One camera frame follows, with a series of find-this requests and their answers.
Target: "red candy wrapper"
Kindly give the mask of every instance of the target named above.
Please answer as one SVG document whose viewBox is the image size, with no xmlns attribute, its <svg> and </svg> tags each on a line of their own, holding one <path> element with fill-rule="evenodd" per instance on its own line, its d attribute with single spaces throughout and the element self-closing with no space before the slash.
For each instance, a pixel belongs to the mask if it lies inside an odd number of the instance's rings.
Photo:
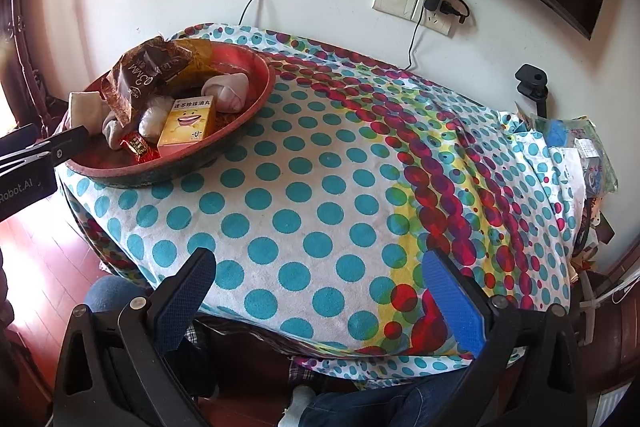
<svg viewBox="0 0 640 427">
<path fill-rule="evenodd" d="M 137 163 L 146 163 L 160 157 L 158 149 L 151 147 L 137 131 L 125 136 L 120 145 L 129 149 L 135 156 Z"/>
</svg>

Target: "jeans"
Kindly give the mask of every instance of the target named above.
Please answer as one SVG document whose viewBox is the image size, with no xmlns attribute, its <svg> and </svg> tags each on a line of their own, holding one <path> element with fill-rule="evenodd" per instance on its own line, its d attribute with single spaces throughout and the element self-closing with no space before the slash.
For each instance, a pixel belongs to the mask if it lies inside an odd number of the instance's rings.
<svg viewBox="0 0 640 427">
<path fill-rule="evenodd" d="M 135 297 L 146 297 L 145 291 L 131 281 L 106 275 L 98 279 L 84 296 L 92 312 L 120 311 Z M 165 353 L 164 359 L 190 396 L 211 396 L 217 380 L 209 355 L 204 349 L 183 339 L 178 349 Z"/>
<path fill-rule="evenodd" d="M 466 369 L 420 378 L 415 383 L 358 393 L 319 395 L 300 427 L 426 427 L 453 395 Z"/>
</svg>

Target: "white sock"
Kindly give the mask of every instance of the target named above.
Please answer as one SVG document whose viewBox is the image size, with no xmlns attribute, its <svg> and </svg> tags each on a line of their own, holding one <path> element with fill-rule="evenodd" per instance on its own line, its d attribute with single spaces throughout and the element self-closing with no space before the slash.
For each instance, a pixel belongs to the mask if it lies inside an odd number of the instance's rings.
<svg viewBox="0 0 640 427">
<path fill-rule="evenodd" d="M 293 390 L 291 397 L 291 405 L 288 409 L 284 410 L 284 416 L 278 423 L 278 427 L 298 427 L 300 423 L 300 417 L 305 412 L 306 406 L 309 405 L 316 393 L 310 387 L 306 385 L 299 385 Z"/>
</svg>

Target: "polka dot tablecloth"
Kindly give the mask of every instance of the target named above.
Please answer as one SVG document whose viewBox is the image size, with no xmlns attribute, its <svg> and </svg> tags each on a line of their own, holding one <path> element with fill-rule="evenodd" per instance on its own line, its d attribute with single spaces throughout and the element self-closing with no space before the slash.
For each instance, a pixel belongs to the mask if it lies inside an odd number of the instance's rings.
<svg viewBox="0 0 640 427">
<path fill-rule="evenodd" d="M 515 115 L 308 39 L 225 25 L 180 36 L 245 44 L 271 61 L 275 88 L 247 135 L 212 165 L 152 187 L 104 187 L 58 168 L 153 286 L 209 248 L 218 270 L 203 311 L 313 346 L 327 360 L 300 363 L 355 380 L 468 363 L 425 288 L 427 249 L 488 295 L 568 306 L 577 219 L 567 161 L 519 132 Z"/>
</svg>

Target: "yellow box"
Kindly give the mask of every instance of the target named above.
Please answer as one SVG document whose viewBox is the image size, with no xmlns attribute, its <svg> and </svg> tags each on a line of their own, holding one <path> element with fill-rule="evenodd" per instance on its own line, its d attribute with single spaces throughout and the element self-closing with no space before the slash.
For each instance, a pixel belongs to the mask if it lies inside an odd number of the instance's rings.
<svg viewBox="0 0 640 427">
<path fill-rule="evenodd" d="M 215 123 L 212 96 L 176 100 L 158 140 L 158 152 L 169 156 L 204 140 L 212 133 Z"/>
</svg>

